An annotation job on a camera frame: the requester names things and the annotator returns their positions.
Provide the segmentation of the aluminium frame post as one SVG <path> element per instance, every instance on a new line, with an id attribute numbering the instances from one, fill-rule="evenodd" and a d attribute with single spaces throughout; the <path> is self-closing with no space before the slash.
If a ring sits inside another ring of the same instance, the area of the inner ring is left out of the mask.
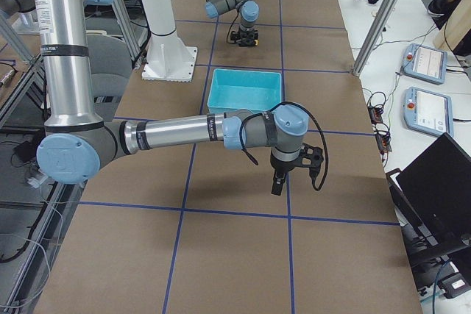
<path id="1" fill-rule="evenodd" d="M 361 46 L 358 56 L 355 59 L 352 69 L 352 74 L 354 76 L 360 76 L 361 72 L 363 71 L 366 62 L 373 51 L 373 47 L 376 44 L 378 38 L 380 37 L 380 34 L 382 33 L 383 28 L 386 25 L 386 22 L 389 19 L 389 16 L 391 15 L 396 3 L 397 0 L 383 0 L 381 2 L 375 19 L 371 27 L 369 28 L 369 31 Z"/>

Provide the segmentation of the lower teach pendant tablet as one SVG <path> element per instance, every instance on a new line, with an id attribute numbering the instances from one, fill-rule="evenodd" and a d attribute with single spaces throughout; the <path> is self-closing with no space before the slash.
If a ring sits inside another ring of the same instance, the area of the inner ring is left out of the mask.
<path id="1" fill-rule="evenodd" d="M 410 87 L 405 92 L 403 117 L 406 126 L 439 137 L 454 136 L 452 99 L 441 93 Z"/>

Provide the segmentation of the light blue plastic bin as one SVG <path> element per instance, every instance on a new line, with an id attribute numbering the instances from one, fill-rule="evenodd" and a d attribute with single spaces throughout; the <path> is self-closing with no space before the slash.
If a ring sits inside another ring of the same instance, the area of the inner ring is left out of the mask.
<path id="1" fill-rule="evenodd" d="M 249 110 L 259 113 L 282 100 L 281 74 L 216 68 L 213 71 L 207 107 L 210 113 Z"/>

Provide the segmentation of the black laptop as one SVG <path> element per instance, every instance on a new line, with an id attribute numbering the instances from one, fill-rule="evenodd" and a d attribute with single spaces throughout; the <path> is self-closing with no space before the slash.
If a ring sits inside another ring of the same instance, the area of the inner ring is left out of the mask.
<path id="1" fill-rule="evenodd" d="M 461 273 L 470 271 L 470 156 L 447 133 L 403 170 L 388 172 L 400 188 L 394 200 L 416 231 L 430 232 L 436 245 L 410 253 L 411 266 L 449 256 Z"/>

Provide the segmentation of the teach pendant tablet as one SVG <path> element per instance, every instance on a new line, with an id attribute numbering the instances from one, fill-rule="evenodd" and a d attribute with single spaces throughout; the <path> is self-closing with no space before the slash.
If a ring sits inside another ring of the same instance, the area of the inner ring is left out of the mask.
<path id="1" fill-rule="evenodd" d="M 401 70 L 406 76 L 442 85 L 447 70 L 447 52 L 412 43 L 404 52 Z"/>
<path id="2" fill-rule="evenodd" d="M 452 99 L 441 93 L 410 87 L 405 92 L 403 117 L 406 126 L 439 137 L 454 136 Z"/>

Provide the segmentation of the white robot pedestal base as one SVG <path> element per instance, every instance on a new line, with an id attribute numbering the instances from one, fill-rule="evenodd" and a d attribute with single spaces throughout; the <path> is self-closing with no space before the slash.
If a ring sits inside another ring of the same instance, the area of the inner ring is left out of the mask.
<path id="1" fill-rule="evenodd" d="M 171 0 L 141 0 L 151 33 L 145 80 L 190 82 L 198 48 L 186 46 L 177 34 Z"/>

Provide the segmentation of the upper teach pendant tablet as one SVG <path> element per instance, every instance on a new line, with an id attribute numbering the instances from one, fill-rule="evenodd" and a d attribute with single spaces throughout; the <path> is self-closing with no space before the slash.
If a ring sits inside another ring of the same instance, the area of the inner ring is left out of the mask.
<path id="1" fill-rule="evenodd" d="M 404 52 L 401 70 L 406 76 L 442 85 L 447 70 L 447 52 L 412 43 Z"/>

